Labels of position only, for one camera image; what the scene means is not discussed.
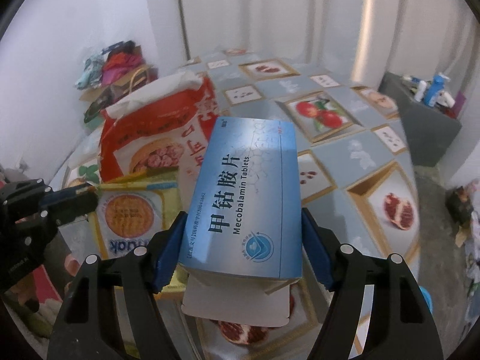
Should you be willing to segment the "person's left hand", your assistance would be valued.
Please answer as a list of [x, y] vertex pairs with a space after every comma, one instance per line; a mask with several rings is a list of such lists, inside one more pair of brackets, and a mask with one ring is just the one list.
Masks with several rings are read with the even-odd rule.
[[63, 301], [79, 269], [79, 261], [69, 253], [58, 267], [52, 262], [44, 262], [7, 290], [6, 295], [36, 313], [47, 301]]

